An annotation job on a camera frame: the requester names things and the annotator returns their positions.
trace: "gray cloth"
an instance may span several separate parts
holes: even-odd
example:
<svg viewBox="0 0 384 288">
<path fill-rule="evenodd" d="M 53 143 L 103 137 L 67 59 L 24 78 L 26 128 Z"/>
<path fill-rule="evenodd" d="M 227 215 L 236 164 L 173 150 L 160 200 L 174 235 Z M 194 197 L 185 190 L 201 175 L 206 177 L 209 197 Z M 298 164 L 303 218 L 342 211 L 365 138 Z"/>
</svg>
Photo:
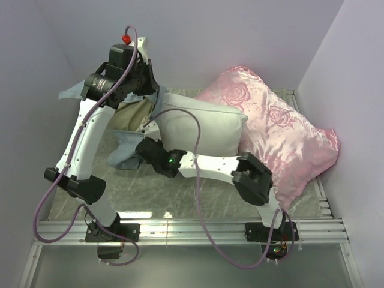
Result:
<svg viewBox="0 0 384 288">
<path fill-rule="evenodd" d="M 74 85 L 66 91 L 59 93 L 59 99 L 73 98 L 81 99 L 81 92 L 84 87 L 84 81 Z M 151 113 L 151 118 L 161 111 L 163 106 L 163 95 L 166 93 L 166 88 L 160 86 L 158 93 L 152 95 L 137 96 L 133 93 L 129 93 L 124 103 L 134 103 L 142 101 L 144 97 L 148 98 L 154 105 L 154 109 Z M 132 131 L 113 130 L 113 135 L 118 139 L 119 146 L 107 159 L 107 164 L 117 169 L 134 170 L 138 169 L 143 163 L 143 159 L 135 152 L 136 146 L 143 140 L 144 135 Z"/>
</svg>

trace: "khaki fabric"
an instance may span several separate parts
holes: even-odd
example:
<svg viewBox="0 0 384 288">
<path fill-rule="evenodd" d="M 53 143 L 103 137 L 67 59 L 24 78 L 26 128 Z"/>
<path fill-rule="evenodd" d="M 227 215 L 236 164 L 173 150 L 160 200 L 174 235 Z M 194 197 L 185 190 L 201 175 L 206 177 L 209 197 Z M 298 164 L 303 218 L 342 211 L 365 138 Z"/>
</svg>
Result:
<svg viewBox="0 0 384 288">
<path fill-rule="evenodd" d="M 120 103 L 109 122 L 109 127 L 114 130 L 135 132 L 153 109 L 154 104 L 146 97 L 140 102 Z"/>
</svg>

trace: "wall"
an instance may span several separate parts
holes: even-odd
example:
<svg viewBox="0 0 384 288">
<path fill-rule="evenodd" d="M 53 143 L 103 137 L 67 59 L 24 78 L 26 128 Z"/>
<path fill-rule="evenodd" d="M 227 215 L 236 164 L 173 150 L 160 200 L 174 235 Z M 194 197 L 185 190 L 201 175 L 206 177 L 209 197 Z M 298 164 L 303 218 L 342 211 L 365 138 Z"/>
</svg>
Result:
<svg viewBox="0 0 384 288">
<path fill-rule="evenodd" d="M 31 249 L 45 167 L 63 152 L 78 104 L 57 100 L 76 81 L 33 1 L 2 1 L 0 37 L 0 279 L 8 288 Z"/>
<path fill-rule="evenodd" d="M 158 82 L 205 87 L 249 66 L 272 88 L 297 88 L 343 0 L 36 0 L 78 80 L 134 24 L 151 42 Z"/>
<path fill-rule="evenodd" d="M 340 137 L 323 184 L 366 287 L 383 287 L 383 10 L 381 0 L 346 0 L 298 89 L 300 111 Z"/>
</svg>

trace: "white pillow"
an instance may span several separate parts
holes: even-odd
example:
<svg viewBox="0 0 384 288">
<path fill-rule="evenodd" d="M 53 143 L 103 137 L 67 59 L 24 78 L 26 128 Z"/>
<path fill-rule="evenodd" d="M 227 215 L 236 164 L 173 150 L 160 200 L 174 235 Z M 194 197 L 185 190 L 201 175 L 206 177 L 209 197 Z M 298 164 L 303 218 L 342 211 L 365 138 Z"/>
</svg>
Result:
<svg viewBox="0 0 384 288">
<path fill-rule="evenodd" d="M 217 157 L 237 155 L 242 126 L 248 119 L 238 108 L 165 93 L 162 111 L 169 108 L 185 109 L 199 120 L 202 134 L 198 154 Z M 197 125 L 190 115 L 169 111 L 157 118 L 156 123 L 166 150 L 193 151 Z"/>
</svg>

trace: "pink pillow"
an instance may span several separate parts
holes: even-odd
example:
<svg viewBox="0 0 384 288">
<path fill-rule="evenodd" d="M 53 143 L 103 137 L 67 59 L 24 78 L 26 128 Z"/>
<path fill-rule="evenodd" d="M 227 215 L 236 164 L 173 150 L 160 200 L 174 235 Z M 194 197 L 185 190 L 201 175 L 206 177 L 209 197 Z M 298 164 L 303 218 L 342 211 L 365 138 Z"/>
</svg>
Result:
<svg viewBox="0 0 384 288">
<path fill-rule="evenodd" d="M 335 131 L 312 126 L 248 68 L 223 73 L 196 98 L 235 106 L 248 116 L 239 152 L 251 152 L 271 169 L 275 196 L 286 210 L 309 180 L 336 162 Z"/>
</svg>

